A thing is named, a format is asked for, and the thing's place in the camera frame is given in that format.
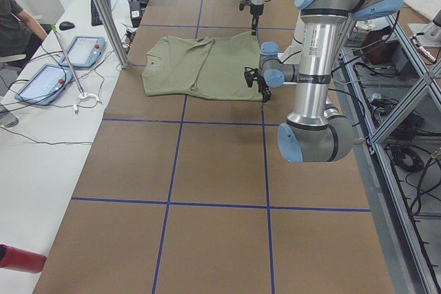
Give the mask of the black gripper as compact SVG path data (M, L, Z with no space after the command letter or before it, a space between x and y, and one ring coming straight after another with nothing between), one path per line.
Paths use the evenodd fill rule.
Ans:
M250 14L252 17L252 36L256 36L258 31L258 16L263 14L264 3L262 4L254 4L250 3Z
M262 94L262 102L266 103L271 100L271 91L269 90L268 85L264 79L258 79L258 91Z

